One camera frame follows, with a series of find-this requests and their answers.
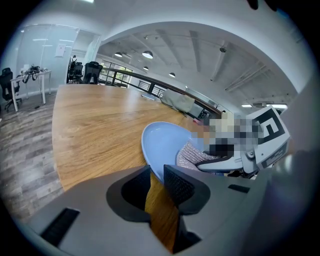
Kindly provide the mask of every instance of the gray wood plank floor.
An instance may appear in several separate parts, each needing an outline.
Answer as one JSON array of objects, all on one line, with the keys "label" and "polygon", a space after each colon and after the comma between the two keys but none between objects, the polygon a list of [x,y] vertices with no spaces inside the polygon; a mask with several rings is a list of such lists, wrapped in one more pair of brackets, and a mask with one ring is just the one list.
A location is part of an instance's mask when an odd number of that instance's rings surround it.
[{"label": "gray wood plank floor", "polygon": [[22,99],[0,118],[0,195],[10,214],[28,221],[41,207],[63,193],[52,146],[52,116],[56,94]]}]

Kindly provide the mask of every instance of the white ceiling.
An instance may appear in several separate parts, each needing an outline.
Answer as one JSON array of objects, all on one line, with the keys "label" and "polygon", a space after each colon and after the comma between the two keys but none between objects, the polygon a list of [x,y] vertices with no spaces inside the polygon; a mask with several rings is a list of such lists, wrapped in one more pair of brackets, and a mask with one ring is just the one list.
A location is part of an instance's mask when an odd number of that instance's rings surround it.
[{"label": "white ceiling", "polygon": [[[146,50],[152,51],[153,59],[142,56]],[[131,58],[116,57],[114,53],[118,51]],[[169,27],[155,29],[108,42],[99,48],[98,53],[140,70],[148,66],[148,73],[167,77],[168,73],[174,72],[176,80],[194,90],[197,85],[188,84],[188,76],[200,74],[213,88],[226,90],[233,87],[227,93],[237,105],[253,102],[288,104],[297,94],[292,84],[282,83],[255,56],[210,33]]]}]

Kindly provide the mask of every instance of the metal railing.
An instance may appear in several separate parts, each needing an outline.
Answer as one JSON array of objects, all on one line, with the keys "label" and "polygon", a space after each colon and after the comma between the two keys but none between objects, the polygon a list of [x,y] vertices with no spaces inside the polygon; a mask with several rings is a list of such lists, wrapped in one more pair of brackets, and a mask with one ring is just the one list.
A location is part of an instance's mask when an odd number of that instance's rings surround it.
[{"label": "metal railing", "polygon": [[136,86],[136,85],[134,85],[132,83],[129,83],[129,82],[125,82],[127,85],[136,87],[136,88],[138,88],[138,89],[140,89],[140,90],[142,90],[142,91],[144,91],[144,92],[146,92],[148,94],[151,94],[151,95],[153,95],[155,97],[158,97],[158,98],[162,98],[163,93],[167,89],[170,89],[170,90],[172,90],[174,92],[177,92],[177,93],[180,93],[180,94],[183,94],[183,95],[188,95],[189,97],[194,99],[194,103],[196,105],[202,107],[207,112],[214,114],[217,118],[221,117],[221,112],[218,109],[216,109],[214,106],[212,106],[212,105],[208,104],[207,102],[197,98],[196,96],[188,93],[185,90],[181,90],[181,89],[179,89],[177,87],[172,86],[171,84],[168,84],[168,83],[153,79],[153,78],[148,77],[148,76],[144,76],[142,74],[137,74],[137,73],[133,73],[133,72],[129,72],[129,71],[113,69],[113,68],[106,68],[106,70],[114,72],[112,82],[110,83],[111,86],[117,86],[116,83],[115,83],[116,76],[117,76],[117,73],[121,73],[121,74],[124,74],[124,75],[127,75],[127,76],[131,76],[131,77],[140,79],[138,86]]}]

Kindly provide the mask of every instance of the wooden table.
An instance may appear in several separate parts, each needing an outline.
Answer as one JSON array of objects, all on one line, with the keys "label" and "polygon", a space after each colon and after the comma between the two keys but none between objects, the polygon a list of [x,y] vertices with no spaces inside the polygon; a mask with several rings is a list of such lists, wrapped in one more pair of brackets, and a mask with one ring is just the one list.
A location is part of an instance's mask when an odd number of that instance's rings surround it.
[{"label": "wooden table", "polygon": [[[188,130],[195,125],[192,118],[141,94],[133,89],[92,84],[59,87],[52,142],[65,191],[94,177],[146,165],[141,135],[148,124],[165,121]],[[151,215],[152,231],[172,252],[178,210],[153,174],[145,211]]]}]

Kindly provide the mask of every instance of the fluorescent light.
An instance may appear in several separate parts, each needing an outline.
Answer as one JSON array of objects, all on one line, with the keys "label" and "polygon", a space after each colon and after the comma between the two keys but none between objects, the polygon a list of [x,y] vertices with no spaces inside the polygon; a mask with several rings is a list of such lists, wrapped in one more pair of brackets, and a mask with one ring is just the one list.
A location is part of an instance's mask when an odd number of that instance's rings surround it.
[{"label": "fluorescent light", "polygon": [[268,107],[270,105],[272,107],[274,107],[275,109],[287,109],[288,108],[287,104],[267,104],[266,106]]},{"label": "fluorescent light", "polygon": [[120,51],[116,52],[114,55],[118,57],[122,57],[122,53]]},{"label": "fluorescent light", "polygon": [[144,52],[142,53],[142,55],[143,55],[144,57],[148,58],[148,59],[153,59],[153,57],[154,57],[154,55],[152,54],[152,52],[149,51],[149,50],[144,51]]}]

